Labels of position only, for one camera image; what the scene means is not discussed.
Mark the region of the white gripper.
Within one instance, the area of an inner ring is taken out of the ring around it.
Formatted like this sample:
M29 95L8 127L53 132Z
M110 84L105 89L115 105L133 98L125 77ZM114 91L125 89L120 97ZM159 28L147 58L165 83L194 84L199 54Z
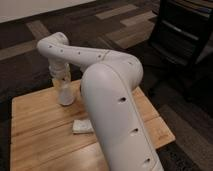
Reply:
M49 59L49 71L50 75L58 80L70 80L70 66L68 63Z

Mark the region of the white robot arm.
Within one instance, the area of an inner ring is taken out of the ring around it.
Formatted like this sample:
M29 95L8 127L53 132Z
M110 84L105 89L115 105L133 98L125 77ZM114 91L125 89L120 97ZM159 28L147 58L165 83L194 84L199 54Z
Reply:
M62 105L74 101L69 66L83 71L81 96L110 171L164 171L133 98L132 91L143 77L142 64L135 56L71 46L61 32L41 39L37 49L59 82Z

